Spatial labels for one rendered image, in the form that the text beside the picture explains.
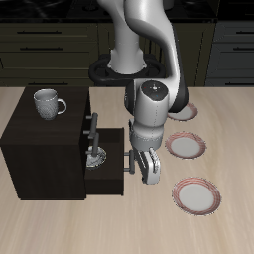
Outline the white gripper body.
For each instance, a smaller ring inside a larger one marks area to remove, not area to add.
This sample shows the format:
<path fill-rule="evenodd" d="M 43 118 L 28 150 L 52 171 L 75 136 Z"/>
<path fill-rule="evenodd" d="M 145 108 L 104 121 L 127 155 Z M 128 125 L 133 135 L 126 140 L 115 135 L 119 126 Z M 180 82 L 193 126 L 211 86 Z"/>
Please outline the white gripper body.
<path fill-rule="evenodd" d="M 134 150 L 135 159 L 142 173 L 142 182 L 146 185 L 157 184 L 160 180 L 161 162 L 153 148 L 148 151 Z"/>

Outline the dark wooden cabinet drawer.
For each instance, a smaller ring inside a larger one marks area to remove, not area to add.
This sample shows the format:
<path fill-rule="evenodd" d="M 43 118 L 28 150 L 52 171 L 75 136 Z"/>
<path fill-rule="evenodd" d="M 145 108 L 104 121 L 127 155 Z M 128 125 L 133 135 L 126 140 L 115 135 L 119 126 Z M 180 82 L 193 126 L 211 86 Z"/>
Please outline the dark wooden cabinet drawer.
<path fill-rule="evenodd" d="M 124 129 L 97 130 L 98 147 L 106 152 L 105 161 L 94 170 L 85 170 L 87 194 L 123 194 L 124 173 L 135 173 L 134 152 L 124 151 Z"/>

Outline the white plate with red rim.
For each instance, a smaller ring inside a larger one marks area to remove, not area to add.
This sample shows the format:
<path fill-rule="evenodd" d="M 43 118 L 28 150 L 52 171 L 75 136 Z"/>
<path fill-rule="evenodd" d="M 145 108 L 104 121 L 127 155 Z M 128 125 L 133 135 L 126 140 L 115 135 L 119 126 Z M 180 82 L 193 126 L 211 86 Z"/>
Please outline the white plate with red rim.
<path fill-rule="evenodd" d="M 172 189 L 172 198 L 183 212 L 195 216 L 207 216 L 220 207 L 222 197 L 210 181 L 191 177 L 178 181 Z"/>
<path fill-rule="evenodd" d="M 193 103 L 188 103 L 182 111 L 178 113 L 169 113 L 168 117 L 176 121 L 191 121 L 198 114 L 198 110 Z"/>
<path fill-rule="evenodd" d="M 170 154 L 184 160 L 194 160 L 206 150 L 205 142 L 191 132 L 178 132 L 172 134 L 165 141 L 165 147 Z"/>

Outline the small grey fluted bowl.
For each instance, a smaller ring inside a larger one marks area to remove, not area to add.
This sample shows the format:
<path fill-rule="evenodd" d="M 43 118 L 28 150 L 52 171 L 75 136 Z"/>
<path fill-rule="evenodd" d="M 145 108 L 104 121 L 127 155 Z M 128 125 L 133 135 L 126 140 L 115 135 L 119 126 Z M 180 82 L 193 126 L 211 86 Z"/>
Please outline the small grey fluted bowl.
<path fill-rule="evenodd" d="M 92 156 L 92 147 L 89 146 L 86 151 L 86 167 L 89 170 L 95 170 L 100 167 L 106 161 L 106 152 L 101 147 L 97 148 L 97 155 L 95 157 Z"/>

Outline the dark wooden cabinet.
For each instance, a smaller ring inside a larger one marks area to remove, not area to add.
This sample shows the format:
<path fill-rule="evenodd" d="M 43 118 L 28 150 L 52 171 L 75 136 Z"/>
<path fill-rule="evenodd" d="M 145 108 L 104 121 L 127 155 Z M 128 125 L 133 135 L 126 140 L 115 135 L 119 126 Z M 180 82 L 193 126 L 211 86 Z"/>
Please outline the dark wooden cabinet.
<path fill-rule="evenodd" d="M 89 90 L 59 87 L 58 96 L 67 108 L 52 121 L 37 112 L 36 91 L 34 87 L 24 90 L 0 138 L 17 196 L 21 200 L 83 200 Z"/>

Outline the grey patterned mug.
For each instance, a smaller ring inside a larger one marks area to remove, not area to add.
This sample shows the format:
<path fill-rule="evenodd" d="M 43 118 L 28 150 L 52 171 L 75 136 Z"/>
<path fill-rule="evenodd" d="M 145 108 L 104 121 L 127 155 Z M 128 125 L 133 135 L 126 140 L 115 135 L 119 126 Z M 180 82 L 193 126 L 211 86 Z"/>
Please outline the grey patterned mug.
<path fill-rule="evenodd" d="M 54 120 L 67 110 L 66 102 L 58 98 L 58 93 L 50 88 L 36 91 L 34 93 L 34 102 L 37 112 L 44 120 Z M 59 103 L 63 104 L 63 111 L 59 111 Z"/>

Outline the grey kitchen cupboard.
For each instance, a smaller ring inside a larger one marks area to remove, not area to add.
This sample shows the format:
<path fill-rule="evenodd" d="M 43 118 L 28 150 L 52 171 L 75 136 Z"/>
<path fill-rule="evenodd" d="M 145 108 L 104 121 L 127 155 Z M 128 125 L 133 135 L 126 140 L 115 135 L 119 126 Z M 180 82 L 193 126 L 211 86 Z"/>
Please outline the grey kitchen cupboard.
<path fill-rule="evenodd" d="M 254 21 L 216 24 L 205 85 L 254 86 Z"/>

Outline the dark kitchen cupboards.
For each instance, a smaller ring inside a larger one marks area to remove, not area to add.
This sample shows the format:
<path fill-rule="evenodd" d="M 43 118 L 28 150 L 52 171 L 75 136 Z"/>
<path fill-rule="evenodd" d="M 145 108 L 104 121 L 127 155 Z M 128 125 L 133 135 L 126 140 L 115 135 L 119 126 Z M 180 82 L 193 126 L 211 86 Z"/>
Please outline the dark kitchen cupboards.
<path fill-rule="evenodd" d="M 212 23 L 176 23 L 185 81 L 203 86 Z M 0 86 L 86 85 L 88 69 L 115 46 L 111 23 L 0 24 Z"/>

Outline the black kitchen countertop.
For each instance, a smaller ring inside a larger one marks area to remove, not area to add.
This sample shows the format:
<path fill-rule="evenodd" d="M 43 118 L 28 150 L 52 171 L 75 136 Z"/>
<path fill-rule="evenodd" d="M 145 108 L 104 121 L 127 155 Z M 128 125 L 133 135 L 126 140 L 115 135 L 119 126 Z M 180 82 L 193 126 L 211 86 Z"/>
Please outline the black kitchen countertop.
<path fill-rule="evenodd" d="M 254 21 L 254 0 L 174 0 L 174 23 Z M 112 23 L 97 0 L 0 0 L 0 23 Z"/>

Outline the flat black base plate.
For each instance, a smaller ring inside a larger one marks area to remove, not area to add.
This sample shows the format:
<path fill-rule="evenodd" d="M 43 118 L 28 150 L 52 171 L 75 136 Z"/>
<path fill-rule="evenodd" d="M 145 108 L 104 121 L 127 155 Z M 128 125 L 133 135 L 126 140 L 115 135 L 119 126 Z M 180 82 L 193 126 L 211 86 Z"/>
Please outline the flat black base plate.
<path fill-rule="evenodd" d="M 135 78 L 164 78 L 166 76 L 165 67 L 152 54 L 144 54 L 146 67 L 133 74 L 115 72 L 108 67 L 110 60 L 110 54 L 102 54 L 89 67 L 88 75 L 95 86 L 125 86 L 129 80 Z"/>

